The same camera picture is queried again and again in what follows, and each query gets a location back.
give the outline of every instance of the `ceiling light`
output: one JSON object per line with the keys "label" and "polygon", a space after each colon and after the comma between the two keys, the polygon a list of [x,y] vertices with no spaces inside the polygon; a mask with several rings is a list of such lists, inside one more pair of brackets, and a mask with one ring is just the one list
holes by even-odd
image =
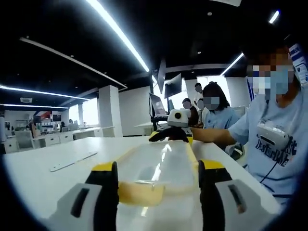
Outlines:
{"label": "ceiling light", "polygon": [[0,89],[23,91],[23,92],[30,92],[30,93],[37,93],[37,94],[44,94],[44,95],[54,95],[54,96],[74,98],[74,99],[80,99],[80,100],[89,100],[89,99],[81,98],[81,97],[75,97],[75,96],[70,96],[70,95],[62,95],[62,94],[56,94],[56,93],[50,93],[50,92],[44,92],[44,91],[38,91],[38,90],[27,90],[27,89],[21,89],[21,88],[10,88],[10,87],[6,87],[6,86],[3,86],[3,85],[0,85]]}
{"label": "ceiling light", "polygon": [[242,57],[244,56],[243,53],[241,53],[220,75],[223,76],[231,67],[233,67]]}
{"label": "ceiling light", "polygon": [[40,108],[58,108],[58,109],[68,109],[68,107],[52,107],[52,106],[38,106],[38,105],[23,105],[23,104],[0,104],[7,107],[40,107]]}
{"label": "ceiling light", "polygon": [[276,11],[273,17],[269,20],[269,23],[272,24],[273,22],[275,22],[278,16],[279,16],[279,11]]}
{"label": "ceiling light", "polygon": [[[276,11],[273,17],[269,20],[269,23],[273,24],[275,20],[279,16],[279,11]],[[243,53],[241,53],[220,75],[223,76],[227,71],[230,70],[231,67],[233,67],[242,57],[244,56]]]}
{"label": "ceiling light", "polygon": [[104,9],[104,7],[97,0],[86,0],[99,14],[100,16],[109,24],[109,26],[116,32],[116,34],[120,37],[120,39],[125,43],[125,45],[129,48],[129,50],[133,53],[139,63],[143,66],[146,72],[149,72],[149,68],[138,54],[136,49],[133,47],[129,39],[120,29],[120,27],[116,24],[113,18],[109,15],[109,13]]}

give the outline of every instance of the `fluorescent light strip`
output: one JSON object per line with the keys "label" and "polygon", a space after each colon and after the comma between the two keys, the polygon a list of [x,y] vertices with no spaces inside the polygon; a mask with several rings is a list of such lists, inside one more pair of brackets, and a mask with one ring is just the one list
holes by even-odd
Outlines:
{"label": "fluorescent light strip", "polygon": [[109,26],[116,32],[116,34],[120,37],[120,39],[125,43],[125,45],[129,48],[129,50],[133,53],[139,63],[143,66],[146,72],[149,72],[149,68],[138,54],[134,46],[131,44],[129,39],[120,29],[120,27],[116,24],[113,18],[109,15],[109,13],[104,9],[104,7],[97,0],[86,0],[99,14],[100,16],[109,24]]}
{"label": "fluorescent light strip", "polygon": [[57,109],[68,109],[68,107],[52,107],[52,106],[38,106],[38,105],[23,105],[23,104],[0,104],[8,107],[40,107],[40,108],[57,108]]}
{"label": "fluorescent light strip", "polygon": [[233,67],[242,57],[244,56],[243,53],[241,53],[220,75],[223,76],[231,67]]}
{"label": "fluorescent light strip", "polygon": [[269,20],[269,23],[273,24],[275,20],[278,18],[278,16],[279,16],[279,11],[276,11],[273,17]]}
{"label": "fluorescent light strip", "polygon": [[[276,19],[279,16],[279,11],[276,11],[273,17],[269,20],[269,23],[273,24]],[[231,67],[233,67],[242,57],[244,56],[243,53],[241,53],[220,75],[223,76],[227,71],[230,70]]]}
{"label": "fluorescent light strip", "polygon": [[3,85],[0,85],[0,89],[23,91],[23,92],[30,92],[30,93],[37,93],[37,94],[44,94],[44,95],[55,95],[55,96],[74,98],[74,99],[80,99],[80,100],[89,100],[89,99],[86,99],[86,98],[81,98],[81,97],[76,97],[76,96],[71,96],[71,95],[61,95],[61,94],[44,92],[44,91],[38,91],[38,90],[27,90],[27,89],[21,89],[21,88],[11,88],[11,87],[3,86]]}
{"label": "fluorescent light strip", "polygon": [[45,45],[43,45],[43,44],[40,44],[40,43],[38,43],[38,42],[29,40],[29,39],[23,38],[23,37],[21,37],[19,40],[21,40],[22,42],[26,42],[26,43],[32,44],[32,45],[34,45],[34,46],[40,47],[40,48],[42,48],[42,49],[45,49],[45,50],[50,51],[50,52],[52,52],[52,53],[55,53],[55,54],[57,54],[57,55],[59,55],[59,56],[62,56],[63,58],[66,58],[66,59],[68,59],[68,60],[70,60],[70,61],[72,61],[72,62],[74,62],[74,63],[76,63],[76,64],[79,64],[80,66],[83,66],[83,67],[85,67],[86,69],[89,69],[90,71],[93,71],[93,72],[95,72],[95,73],[97,73],[97,74],[99,74],[99,75],[101,75],[101,76],[103,76],[103,77],[105,77],[105,78],[107,78],[107,79],[109,79],[109,80],[111,80],[111,81],[113,81],[113,82],[115,82],[115,83],[121,85],[121,86],[124,87],[124,88],[127,88],[123,83],[120,83],[119,81],[116,81],[115,79],[109,77],[108,75],[103,74],[102,72],[100,72],[100,71],[98,71],[98,70],[95,70],[94,68],[92,68],[92,67],[90,67],[90,66],[88,66],[88,65],[86,65],[86,64],[83,64],[82,62],[79,62],[79,61],[76,60],[76,59],[73,59],[73,58],[67,56],[66,54],[63,54],[63,53],[61,53],[61,52],[58,52],[58,51],[54,50],[53,48],[47,47],[47,46],[45,46]]}

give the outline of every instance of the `computer monitor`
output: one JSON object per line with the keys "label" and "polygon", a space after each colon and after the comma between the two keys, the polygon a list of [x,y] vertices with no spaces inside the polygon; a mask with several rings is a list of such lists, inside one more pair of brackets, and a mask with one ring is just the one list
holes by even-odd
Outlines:
{"label": "computer monitor", "polygon": [[158,96],[152,93],[149,93],[149,94],[150,94],[150,98],[151,98],[152,105],[153,105],[156,116],[166,116],[167,113],[165,111],[162,100]]}
{"label": "computer monitor", "polygon": [[36,115],[36,116],[33,116],[33,122],[34,123],[41,123],[42,122],[42,119],[40,116]]}
{"label": "computer monitor", "polygon": [[165,84],[165,99],[182,92],[182,77],[178,74]]}
{"label": "computer monitor", "polygon": [[53,122],[61,121],[61,115],[52,115]]}

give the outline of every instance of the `person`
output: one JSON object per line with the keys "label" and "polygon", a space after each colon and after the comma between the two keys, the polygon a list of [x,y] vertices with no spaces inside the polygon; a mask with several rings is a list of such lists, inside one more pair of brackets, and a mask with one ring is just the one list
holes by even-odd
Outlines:
{"label": "person", "polygon": [[65,126],[65,122],[61,122],[61,126],[60,126],[60,132],[62,132],[62,128],[65,128],[66,126]]}
{"label": "person", "polygon": [[189,98],[185,98],[182,101],[183,108],[189,109],[192,106],[192,102]]}
{"label": "person", "polygon": [[191,116],[188,118],[188,126],[193,127],[198,125],[199,115],[198,110],[194,107],[190,107]]}
{"label": "person", "polygon": [[[256,36],[246,38],[255,40],[245,42],[242,52],[249,64],[248,73],[253,76],[253,88],[259,90],[258,96],[229,129],[192,128],[193,138],[224,145],[248,142],[245,169],[278,202],[287,205],[308,153],[308,123],[304,116],[307,109],[302,108],[307,106],[307,99],[280,34],[272,28]],[[282,138],[277,143],[266,142],[268,138],[262,129],[265,125],[272,131],[284,131],[287,143],[284,140],[283,147],[278,145]]]}
{"label": "person", "polygon": [[204,106],[209,110],[203,121],[204,128],[227,129],[239,120],[216,82],[210,82],[204,87],[203,98]]}
{"label": "person", "polygon": [[196,83],[194,85],[194,88],[196,90],[196,94],[195,94],[195,97],[193,99],[193,105],[198,109],[200,110],[200,108],[198,108],[198,100],[199,99],[202,99],[203,96],[202,96],[202,86],[201,86],[201,83]]}
{"label": "person", "polygon": [[198,111],[198,114],[199,114],[198,127],[203,128],[204,127],[203,122],[204,122],[205,117],[206,117],[207,113],[209,112],[209,110],[206,107],[204,107],[203,98],[198,100],[197,105],[198,105],[198,108],[199,108],[199,111]]}

